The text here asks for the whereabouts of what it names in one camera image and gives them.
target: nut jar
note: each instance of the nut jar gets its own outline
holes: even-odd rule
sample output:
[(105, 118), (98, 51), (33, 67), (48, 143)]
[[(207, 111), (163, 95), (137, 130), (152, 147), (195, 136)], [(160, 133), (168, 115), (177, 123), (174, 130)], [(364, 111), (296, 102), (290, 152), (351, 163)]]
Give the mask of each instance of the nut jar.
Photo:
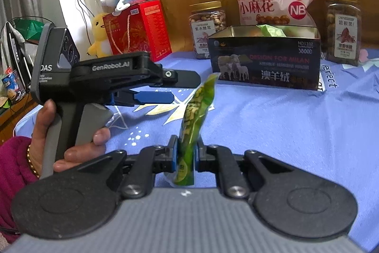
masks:
[(327, 3), (326, 58), (358, 66), (361, 49), (361, 10), (358, 0), (325, 0)]
[(226, 15), (221, 2), (211, 1), (190, 5), (189, 25), (197, 59), (209, 59), (207, 38), (226, 28)]

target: green snack bag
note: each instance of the green snack bag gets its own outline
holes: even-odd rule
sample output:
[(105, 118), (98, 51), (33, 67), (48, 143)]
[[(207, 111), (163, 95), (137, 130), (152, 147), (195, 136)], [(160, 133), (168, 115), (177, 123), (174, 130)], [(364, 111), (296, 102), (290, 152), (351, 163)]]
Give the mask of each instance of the green snack bag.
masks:
[(271, 25), (257, 25), (265, 37), (286, 37), (283, 30)]
[(215, 84), (220, 74), (211, 74), (188, 102), (178, 142), (175, 185), (194, 185), (194, 149), (200, 136), (200, 128), (215, 97)]
[(14, 25), (25, 40), (38, 41), (45, 24), (33, 19), (18, 19), (14, 22)]

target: finger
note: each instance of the finger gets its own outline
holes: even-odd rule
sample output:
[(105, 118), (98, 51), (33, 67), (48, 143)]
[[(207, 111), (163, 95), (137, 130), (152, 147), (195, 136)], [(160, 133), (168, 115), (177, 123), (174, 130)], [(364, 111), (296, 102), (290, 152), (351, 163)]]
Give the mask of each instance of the finger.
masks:
[(111, 138), (111, 132), (108, 128), (101, 128), (94, 134), (93, 141), (95, 145), (104, 145)]
[(58, 160), (57, 162), (54, 163), (54, 171), (60, 173), (70, 168), (73, 168), (79, 164), (80, 163), (67, 162), (65, 160)]
[(68, 162), (83, 163), (105, 154), (105, 146), (97, 146), (88, 143), (82, 146), (74, 146), (66, 150), (64, 159)]
[(47, 100), (44, 107), (38, 111), (36, 124), (34, 126), (32, 138), (34, 140), (45, 140), (47, 130), (52, 124), (56, 112), (54, 101)]
[(55, 103), (52, 100), (47, 100), (44, 107), (38, 111), (32, 134), (32, 143), (30, 145), (30, 159), (36, 168), (40, 168), (42, 164), (46, 134), (50, 124), (54, 120), (55, 111)]

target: black strap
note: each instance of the black strap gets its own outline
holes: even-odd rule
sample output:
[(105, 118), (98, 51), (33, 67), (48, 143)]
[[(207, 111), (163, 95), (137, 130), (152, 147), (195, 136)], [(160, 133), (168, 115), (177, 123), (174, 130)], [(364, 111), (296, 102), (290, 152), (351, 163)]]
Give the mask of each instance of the black strap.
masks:
[(0, 226), (0, 232), (6, 233), (8, 235), (21, 235), (21, 233), (18, 230), (14, 230), (12, 228), (5, 228)]

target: metal screw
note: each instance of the metal screw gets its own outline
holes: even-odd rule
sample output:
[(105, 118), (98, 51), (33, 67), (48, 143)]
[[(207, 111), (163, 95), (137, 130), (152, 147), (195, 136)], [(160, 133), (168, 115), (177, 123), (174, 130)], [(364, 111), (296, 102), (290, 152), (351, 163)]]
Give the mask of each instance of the metal screw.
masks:
[(137, 195), (141, 193), (141, 187), (139, 185), (127, 185), (124, 189), (124, 193), (128, 195)]
[(233, 197), (241, 197), (246, 194), (246, 190), (238, 185), (234, 185), (228, 189), (228, 194)]

